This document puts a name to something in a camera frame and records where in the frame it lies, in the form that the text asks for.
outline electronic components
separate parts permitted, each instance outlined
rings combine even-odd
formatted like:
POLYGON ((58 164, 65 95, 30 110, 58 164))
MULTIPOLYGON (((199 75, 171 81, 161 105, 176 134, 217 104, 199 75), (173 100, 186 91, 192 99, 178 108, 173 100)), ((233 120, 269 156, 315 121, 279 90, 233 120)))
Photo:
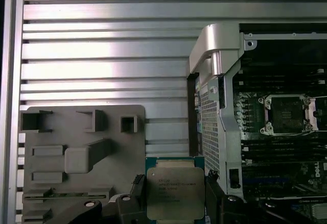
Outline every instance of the electronic components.
POLYGON ((259 98, 265 107, 265 126, 260 132, 265 135, 285 136, 310 131, 305 110, 309 99, 305 95, 269 95, 259 98))

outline mesh panel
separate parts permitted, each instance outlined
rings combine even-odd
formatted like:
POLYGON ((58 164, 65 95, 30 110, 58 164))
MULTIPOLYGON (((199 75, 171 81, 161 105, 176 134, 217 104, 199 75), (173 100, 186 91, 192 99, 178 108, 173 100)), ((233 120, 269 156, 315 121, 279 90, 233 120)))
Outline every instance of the mesh panel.
POLYGON ((208 92, 201 95, 201 117, 205 167, 219 175, 217 102, 208 99, 208 92))

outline screw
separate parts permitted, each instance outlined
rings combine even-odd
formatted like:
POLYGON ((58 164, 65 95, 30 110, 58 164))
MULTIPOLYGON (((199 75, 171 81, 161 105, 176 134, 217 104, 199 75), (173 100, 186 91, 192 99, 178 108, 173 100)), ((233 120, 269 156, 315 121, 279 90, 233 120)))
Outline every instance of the screw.
POLYGON ((229 196, 227 199, 231 202, 235 202, 237 200, 234 196, 229 196))
POLYGON ((272 203, 266 203, 266 206, 269 208, 275 208, 276 205, 272 204, 272 203))
POLYGON ((92 207, 92 206, 94 206, 94 202, 86 202, 84 205, 86 207, 92 207))

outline dell logo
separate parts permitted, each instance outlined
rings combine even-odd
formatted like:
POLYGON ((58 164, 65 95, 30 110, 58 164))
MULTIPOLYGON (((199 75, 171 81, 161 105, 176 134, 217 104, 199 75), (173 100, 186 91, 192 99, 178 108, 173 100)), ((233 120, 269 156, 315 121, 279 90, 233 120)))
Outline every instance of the dell logo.
POLYGON ((315 163, 316 177, 320 177, 319 162, 315 163))

